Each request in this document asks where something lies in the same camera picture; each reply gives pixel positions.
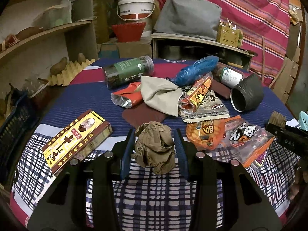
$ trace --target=egg tray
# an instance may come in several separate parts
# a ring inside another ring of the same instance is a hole
[[[91,61],[86,60],[81,64],[79,64],[77,61],[75,62],[70,61],[60,74],[48,77],[49,85],[68,86],[76,75],[78,75],[82,70],[84,70],[87,66],[89,66],[93,62],[95,62],[95,59],[92,59]]]

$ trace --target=green label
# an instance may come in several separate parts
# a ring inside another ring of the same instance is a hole
[[[127,61],[120,61],[114,64],[122,82],[133,81],[144,74],[145,58],[135,58]]]

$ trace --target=orange snack bag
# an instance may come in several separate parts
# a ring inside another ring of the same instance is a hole
[[[189,123],[186,126],[187,139],[192,142],[198,151],[213,150],[224,136],[225,119]]]
[[[224,137],[212,153],[215,160],[236,159],[244,167],[259,157],[273,142],[275,136],[258,125],[250,124],[239,115],[225,119]]]

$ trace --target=snack packet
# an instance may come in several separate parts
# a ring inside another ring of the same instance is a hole
[[[263,167],[263,165],[264,165],[264,162],[265,162],[265,160],[266,160],[268,154],[269,154],[269,148],[266,149],[261,155],[259,155],[258,158],[256,158],[256,159],[252,162],[252,164],[251,164],[250,167],[251,167],[254,171],[256,171],[256,172],[259,173],[260,169],[261,169],[261,168]]]
[[[187,124],[186,136],[198,151],[213,150],[224,136],[225,119]]]
[[[207,73],[204,77],[197,80],[185,97],[179,101],[179,107],[185,114],[191,115],[199,108],[211,86],[212,79],[212,73]]]
[[[224,137],[210,156],[228,162],[236,159],[249,167],[272,143],[275,136],[240,116],[225,119]]]
[[[131,108],[143,101],[140,92],[141,82],[132,82],[127,88],[113,92],[111,100],[115,105]]]
[[[205,122],[229,118],[229,111],[221,100],[215,95],[214,91],[208,90],[199,108],[193,114],[185,114],[180,109],[180,116],[183,122]]]

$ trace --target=light blue object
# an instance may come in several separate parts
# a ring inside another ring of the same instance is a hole
[[[308,131],[308,115],[304,111],[299,113],[299,124],[301,129]]]
[[[212,71],[216,67],[217,62],[217,56],[211,55],[204,57],[196,61],[193,65],[181,69],[176,75],[174,82],[180,87],[192,85],[197,79]]]

